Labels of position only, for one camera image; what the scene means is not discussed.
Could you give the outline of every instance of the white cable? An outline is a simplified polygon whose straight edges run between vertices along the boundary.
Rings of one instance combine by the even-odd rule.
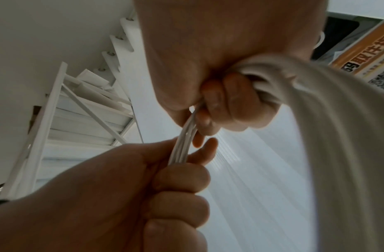
[[[253,83],[260,98],[293,110],[314,182],[319,251],[384,251],[384,98],[350,74],[285,56],[264,55],[232,70],[264,79]],[[169,165],[186,162],[198,110]]]

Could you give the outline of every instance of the cable bundle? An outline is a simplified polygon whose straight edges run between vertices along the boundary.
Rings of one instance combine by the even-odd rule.
[[[294,113],[314,182],[319,250],[384,251],[384,98],[350,74],[285,56],[260,56],[232,70],[265,80],[253,82],[260,98]],[[198,109],[169,165],[186,162]]]

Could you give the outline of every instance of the ceiling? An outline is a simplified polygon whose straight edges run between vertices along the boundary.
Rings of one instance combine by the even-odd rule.
[[[45,102],[61,61],[77,75],[103,62],[109,35],[131,0],[0,1],[0,181],[27,137],[34,105]]]

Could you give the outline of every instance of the white wire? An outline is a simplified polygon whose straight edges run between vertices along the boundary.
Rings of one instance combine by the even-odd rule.
[[[295,74],[298,85],[279,69]],[[285,56],[264,55],[232,70],[264,79],[253,83],[260,98],[293,110],[314,182],[319,250],[384,251],[384,98],[349,74]],[[169,165],[186,162],[198,110]]]

